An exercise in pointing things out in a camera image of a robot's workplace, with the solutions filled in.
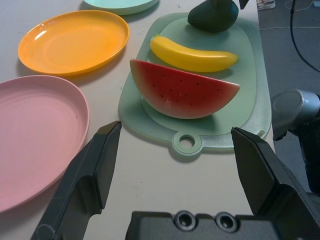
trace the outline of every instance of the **mint green plate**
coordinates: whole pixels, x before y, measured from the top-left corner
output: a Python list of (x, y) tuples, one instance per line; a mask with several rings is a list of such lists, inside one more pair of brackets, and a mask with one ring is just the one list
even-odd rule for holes
[(136, 14), (151, 8), (159, 0), (84, 0), (97, 8), (117, 15)]
[[(124, 126), (152, 142), (167, 145), (172, 153), (185, 158), (197, 157), (202, 151), (231, 151), (232, 127), (241, 127), (265, 138), (271, 125), (271, 106), (259, 30), (250, 22), (238, 19), (228, 31), (212, 34), (188, 25), (187, 16), (187, 13), (174, 13), (157, 19), (149, 29), (137, 59), (168, 66), (150, 50), (150, 39), (156, 34), (190, 48), (232, 52), (239, 55), (237, 64), (204, 75), (237, 83), (241, 86), (240, 91), (224, 108), (208, 117), (177, 119), (148, 105), (141, 98), (130, 73), (119, 102)], [(180, 144), (184, 137), (191, 138), (194, 146), (184, 148)]]

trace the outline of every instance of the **watermelon slice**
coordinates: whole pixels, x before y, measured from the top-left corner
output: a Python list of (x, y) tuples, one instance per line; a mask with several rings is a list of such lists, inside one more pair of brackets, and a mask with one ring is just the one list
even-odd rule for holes
[(131, 73), (144, 99), (157, 111), (178, 119), (206, 117), (222, 109), (238, 84), (132, 59)]

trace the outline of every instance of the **table surface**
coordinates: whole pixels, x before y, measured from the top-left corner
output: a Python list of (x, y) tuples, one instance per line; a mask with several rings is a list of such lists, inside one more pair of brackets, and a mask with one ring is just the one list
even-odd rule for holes
[[(119, 119), (118, 102), (135, 58), (151, 24), (170, 13), (189, 12), (203, 0), (160, 0), (152, 8), (124, 19), (130, 39), (123, 53), (107, 66), (67, 79), (84, 92), (91, 113), (87, 139), (99, 127)], [(37, 74), (24, 67), (17, 55), (22, 37), (40, 22), (66, 12), (88, 9), (81, 0), (11, 0), (0, 8), (0, 83)], [(241, 18), (258, 25), (255, 0)], [(267, 141), (273, 146), (272, 132)], [(57, 184), (29, 202), (0, 214), (0, 240), (29, 239), (53, 196)], [(143, 141), (122, 128), (113, 180), (106, 207), (93, 216), (85, 240), (124, 240), (132, 211), (176, 213), (221, 211), (251, 214), (241, 186), (234, 154), (202, 154), (192, 163), (174, 160), (168, 149)]]

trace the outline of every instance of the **yellow banana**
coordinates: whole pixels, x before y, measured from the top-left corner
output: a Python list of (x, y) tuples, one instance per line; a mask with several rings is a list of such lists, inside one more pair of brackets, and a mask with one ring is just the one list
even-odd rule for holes
[(204, 51), (181, 46), (164, 37), (155, 36), (150, 42), (153, 53), (162, 61), (180, 69), (209, 73), (229, 68), (239, 57), (227, 51)]

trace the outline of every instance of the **toy avocado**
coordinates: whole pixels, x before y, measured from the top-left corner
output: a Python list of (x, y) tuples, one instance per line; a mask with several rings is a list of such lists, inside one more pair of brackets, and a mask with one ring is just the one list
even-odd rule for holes
[(232, 0), (206, 0), (190, 11), (188, 23), (207, 32), (219, 33), (235, 23), (238, 13)]

